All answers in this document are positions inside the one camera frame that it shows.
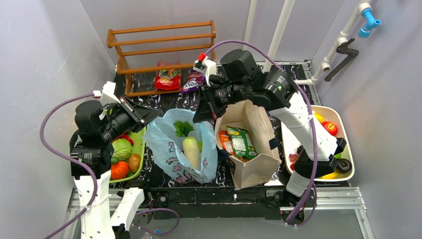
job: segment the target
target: white radish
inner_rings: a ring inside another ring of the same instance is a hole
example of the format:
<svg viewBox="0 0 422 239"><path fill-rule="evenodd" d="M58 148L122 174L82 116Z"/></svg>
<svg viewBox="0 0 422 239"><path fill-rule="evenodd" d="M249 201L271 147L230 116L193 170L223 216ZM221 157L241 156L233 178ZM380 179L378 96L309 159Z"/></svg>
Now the white radish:
<svg viewBox="0 0 422 239"><path fill-rule="evenodd" d="M191 166L196 170L201 170L200 149L197 140L189 136L183 140L182 145L183 152Z"/></svg>

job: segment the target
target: green basket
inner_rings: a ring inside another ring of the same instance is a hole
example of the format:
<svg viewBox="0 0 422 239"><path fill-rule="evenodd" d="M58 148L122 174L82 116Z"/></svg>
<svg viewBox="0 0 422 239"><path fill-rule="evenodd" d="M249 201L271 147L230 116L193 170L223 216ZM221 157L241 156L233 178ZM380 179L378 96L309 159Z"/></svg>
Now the green basket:
<svg viewBox="0 0 422 239"><path fill-rule="evenodd" d="M142 171L142 165L144 164L144 152L145 152L145 143L142 140L142 136L145 134L146 128L139 131L138 133L128 133L127 136L129 136L133 140L133 146L132 146L132 153L137 153L141 156L141 162L139 164L138 171L136 171L135 174L133 174L130 177L117 179L117 180L110 180L110 183L118 183L118 182L124 182L127 180L132 180L136 177L138 177Z"/></svg>

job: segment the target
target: blue valve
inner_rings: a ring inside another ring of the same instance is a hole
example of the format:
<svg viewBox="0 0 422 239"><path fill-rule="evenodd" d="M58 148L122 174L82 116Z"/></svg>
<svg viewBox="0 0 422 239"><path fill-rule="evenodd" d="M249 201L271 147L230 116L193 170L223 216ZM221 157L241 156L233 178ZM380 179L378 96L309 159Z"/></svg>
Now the blue valve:
<svg viewBox="0 0 422 239"><path fill-rule="evenodd" d="M367 38L371 34L372 29L381 24L381 20L375 19L369 8L362 11L362 16L366 18L366 24L360 29L358 36Z"/></svg>

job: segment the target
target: gray floor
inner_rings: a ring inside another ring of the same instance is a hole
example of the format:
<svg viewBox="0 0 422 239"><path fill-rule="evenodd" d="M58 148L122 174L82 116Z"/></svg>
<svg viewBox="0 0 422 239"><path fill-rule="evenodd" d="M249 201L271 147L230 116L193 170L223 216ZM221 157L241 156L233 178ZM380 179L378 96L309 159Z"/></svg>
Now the gray floor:
<svg viewBox="0 0 422 239"><path fill-rule="evenodd" d="M144 217L135 218L134 223L144 225ZM170 229L175 219L153 220L150 229L162 232ZM139 239L362 239L362 233L354 210L316 211L313 218L295 230L280 225L281 221L265 221L257 218L189 218L181 219L179 226L167 236L155 236L130 228L130 237Z"/></svg>

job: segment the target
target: black handle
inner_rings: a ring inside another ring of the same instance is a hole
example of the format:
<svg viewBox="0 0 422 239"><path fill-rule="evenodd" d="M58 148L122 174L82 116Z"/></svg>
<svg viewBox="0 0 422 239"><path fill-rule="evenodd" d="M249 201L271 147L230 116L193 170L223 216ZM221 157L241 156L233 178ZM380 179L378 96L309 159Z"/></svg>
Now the black handle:
<svg viewBox="0 0 422 239"><path fill-rule="evenodd" d="M352 38L348 42L343 43L336 49L337 53L348 55L346 59L340 62L326 77L325 81L329 82L332 78L341 70L343 69L349 62L351 62L357 55L359 55L359 51L356 49L349 48L348 46L354 41L355 39Z"/></svg>

